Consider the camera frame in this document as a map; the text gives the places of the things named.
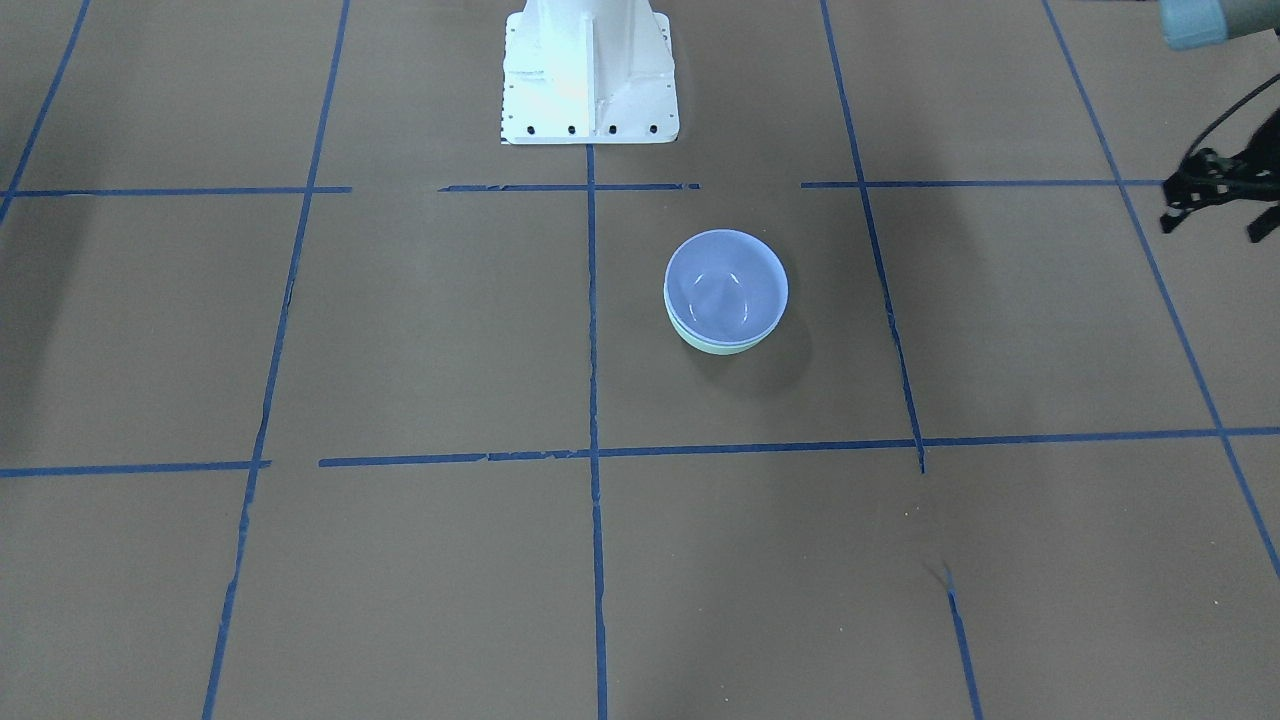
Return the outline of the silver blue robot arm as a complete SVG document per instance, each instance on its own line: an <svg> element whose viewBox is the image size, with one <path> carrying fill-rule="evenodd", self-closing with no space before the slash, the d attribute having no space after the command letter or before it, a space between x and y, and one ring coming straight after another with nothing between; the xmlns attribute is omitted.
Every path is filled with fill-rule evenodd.
<svg viewBox="0 0 1280 720"><path fill-rule="evenodd" d="M1166 45L1189 51L1257 33L1277 33L1277 1L1161 1L1160 19ZM1165 201L1160 228L1174 232L1190 214L1229 202L1266 202L1268 208L1245 227L1258 243L1279 227L1279 111L1253 132L1245 146L1222 155L1204 141L1244 105L1277 86L1277 76L1263 81L1212 120L1190 142L1175 172L1162 183Z"/></svg>

